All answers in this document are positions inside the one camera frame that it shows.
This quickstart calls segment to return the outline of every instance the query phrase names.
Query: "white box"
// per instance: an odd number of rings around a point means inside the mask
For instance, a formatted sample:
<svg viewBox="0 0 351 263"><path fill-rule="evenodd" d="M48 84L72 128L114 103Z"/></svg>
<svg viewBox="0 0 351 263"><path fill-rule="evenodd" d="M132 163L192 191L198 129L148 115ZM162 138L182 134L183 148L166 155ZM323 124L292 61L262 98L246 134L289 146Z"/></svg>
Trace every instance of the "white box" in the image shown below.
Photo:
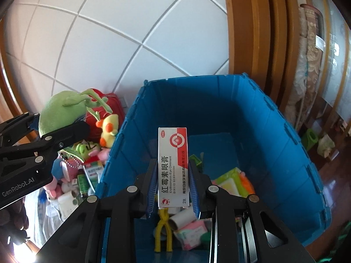
<svg viewBox="0 0 351 263"><path fill-rule="evenodd" d="M158 129L158 206L189 206L186 128Z"/></svg>

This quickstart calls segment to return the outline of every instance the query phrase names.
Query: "yellow toy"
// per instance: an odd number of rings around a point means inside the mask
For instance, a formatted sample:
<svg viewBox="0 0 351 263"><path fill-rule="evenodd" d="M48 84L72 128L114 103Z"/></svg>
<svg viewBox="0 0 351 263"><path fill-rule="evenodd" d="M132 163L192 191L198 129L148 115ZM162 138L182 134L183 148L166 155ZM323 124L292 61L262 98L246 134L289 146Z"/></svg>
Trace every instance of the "yellow toy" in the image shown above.
<svg viewBox="0 0 351 263"><path fill-rule="evenodd" d="M158 210L158 214L160 216L160 221L156 226L155 231L155 252L161 252L161 229L163 226L166 228L167 232L167 252L172 252L172 230L170 225L168 224L168 219L170 218L168 214L168 208Z"/></svg>
<svg viewBox="0 0 351 263"><path fill-rule="evenodd" d="M109 115L105 119L96 122L98 128L102 128L102 134L100 138L100 145L111 148L115 142L116 135L118 132L118 115Z"/></svg>

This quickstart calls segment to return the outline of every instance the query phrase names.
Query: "red bag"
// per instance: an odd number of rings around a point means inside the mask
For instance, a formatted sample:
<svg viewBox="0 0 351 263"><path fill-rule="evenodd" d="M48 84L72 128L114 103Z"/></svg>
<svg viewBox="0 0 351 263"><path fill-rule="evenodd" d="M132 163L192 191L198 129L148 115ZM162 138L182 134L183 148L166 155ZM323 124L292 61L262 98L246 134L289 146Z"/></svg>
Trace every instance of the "red bag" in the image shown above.
<svg viewBox="0 0 351 263"><path fill-rule="evenodd" d="M111 107L113 114L118 115L118 122L119 122L118 130L120 130L122 123L124 121L125 114L124 114L124 110L122 108L122 104L121 104L120 100L118 99L117 95L115 93L103 94L102 92L100 92L97 89L93 89L93 90L99 95L100 98L107 97L108 101L106 102L106 104L108 104ZM100 119L105 119L106 117L108 117L110 115L109 113L107 113L104 110L103 107L93 108L93 111L99 112ZM99 143L102 129L96 127L95 117L87 112L86 122L90 126L89 138L86 140Z"/></svg>

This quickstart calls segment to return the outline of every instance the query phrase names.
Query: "wooden floor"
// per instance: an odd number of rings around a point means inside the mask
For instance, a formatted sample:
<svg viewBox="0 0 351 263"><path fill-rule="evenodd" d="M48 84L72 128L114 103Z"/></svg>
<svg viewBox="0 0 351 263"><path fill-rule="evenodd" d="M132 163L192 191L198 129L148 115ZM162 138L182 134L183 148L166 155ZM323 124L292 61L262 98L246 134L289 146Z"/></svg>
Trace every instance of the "wooden floor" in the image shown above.
<svg viewBox="0 0 351 263"><path fill-rule="evenodd" d="M351 143L330 163L323 164L321 157L310 153L311 160L320 169L324 194L332 210L330 227L306 247L315 260L328 255L345 223L351 220Z"/></svg>

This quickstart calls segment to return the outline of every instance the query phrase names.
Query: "yellow plastic clip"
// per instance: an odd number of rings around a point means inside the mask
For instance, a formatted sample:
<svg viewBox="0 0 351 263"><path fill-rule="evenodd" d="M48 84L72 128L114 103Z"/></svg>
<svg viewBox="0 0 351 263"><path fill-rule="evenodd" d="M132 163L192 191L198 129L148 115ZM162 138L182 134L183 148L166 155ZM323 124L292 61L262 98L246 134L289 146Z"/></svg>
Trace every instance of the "yellow plastic clip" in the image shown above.
<svg viewBox="0 0 351 263"><path fill-rule="evenodd" d="M172 252L172 230L170 225L168 224L168 219L170 218L168 214L168 208L158 210L158 214L160 216L160 221L156 226L155 231L155 252L161 252L161 229L163 226L166 228L167 232L167 252Z"/></svg>

